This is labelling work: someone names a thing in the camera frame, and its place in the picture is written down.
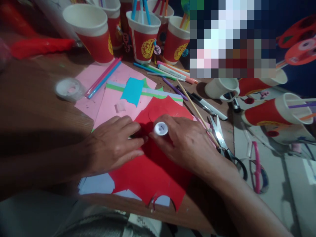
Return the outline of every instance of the red paper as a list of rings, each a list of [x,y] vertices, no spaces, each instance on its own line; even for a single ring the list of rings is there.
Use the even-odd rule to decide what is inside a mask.
[[[185,107],[168,96],[165,99],[153,97],[135,121],[141,125],[143,134],[148,135],[153,130],[154,121],[163,114],[193,120],[193,116]],[[113,193],[129,189],[147,205],[152,200],[155,203],[158,197],[166,195],[172,199],[177,211],[192,174],[170,161],[153,140],[149,139],[142,149],[144,156],[137,157],[109,173],[115,183]]]

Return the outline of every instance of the white mug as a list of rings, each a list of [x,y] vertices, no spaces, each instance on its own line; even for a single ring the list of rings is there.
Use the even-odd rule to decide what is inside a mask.
[[[224,95],[229,92],[234,92],[235,95],[227,99]],[[214,78],[205,86],[205,93],[212,99],[232,102],[240,93],[238,80],[237,78]]]

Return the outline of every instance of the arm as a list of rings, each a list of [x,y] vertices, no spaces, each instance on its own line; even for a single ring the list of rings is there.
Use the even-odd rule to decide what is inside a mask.
[[[1,159],[0,200],[22,189],[78,180],[120,167],[144,154],[138,148],[146,137],[128,139],[140,128],[130,117],[116,116],[76,145]]]
[[[175,163],[203,179],[222,197],[241,236],[292,236],[269,207],[240,177],[232,162],[211,145],[199,122],[163,115],[156,122],[168,126],[168,139],[150,133]]]

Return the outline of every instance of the blue paper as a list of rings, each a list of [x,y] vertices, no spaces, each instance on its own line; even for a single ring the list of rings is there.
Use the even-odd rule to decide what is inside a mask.
[[[127,102],[134,104],[137,107],[143,86],[144,81],[130,77],[125,86],[121,99],[126,99]]]

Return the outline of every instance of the left hand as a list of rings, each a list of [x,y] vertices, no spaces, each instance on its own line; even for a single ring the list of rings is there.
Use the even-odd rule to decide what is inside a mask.
[[[141,126],[129,116],[115,116],[97,127],[79,147],[89,156],[86,175],[98,175],[117,169],[126,162],[144,155],[140,148],[148,137],[128,139]]]

